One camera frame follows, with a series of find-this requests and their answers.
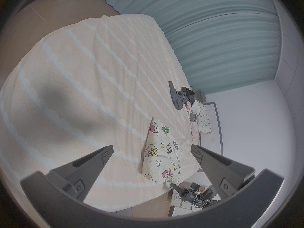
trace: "pile of clothes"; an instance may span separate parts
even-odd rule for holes
[[[190,126],[191,126],[191,134],[192,134],[192,141],[195,140],[195,136],[193,134],[193,125],[192,122],[195,123],[197,117],[199,116],[199,104],[195,99],[195,92],[190,90],[189,88],[182,87],[180,91],[177,91],[173,83],[169,81],[169,88],[172,102],[177,110],[181,110],[184,105],[188,112],[188,117],[190,119]]]

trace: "gray garment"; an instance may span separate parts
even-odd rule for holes
[[[175,108],[177,110],[181,110],[183,108],[184,103],[188,101],[188,98],[186,97],[186,92],[176,91],[172,81],[169,81],[169,87],[170,87],[171,99]]]
[[[195,123],[198,116],[198,114],[190,113],[190,121],[193,121]]]

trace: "pink cartoon mouth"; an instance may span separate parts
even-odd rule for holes
[[[169,170],[165,170],[163,173],[162,173],[162,178],[168,178],[168,177],[170,177],[171,176],[171,170],[169,169]]]

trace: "folded blanket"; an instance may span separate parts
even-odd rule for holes
[[[142,175],[155,183],[178,185],[181,173],[182,148],[159,120],[150,125],[145,147]]]

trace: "curtain fold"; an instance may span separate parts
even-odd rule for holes
[[[190,85],[205,93],[274,79],[281,29],[272,0],[106,0],[152,16]]]

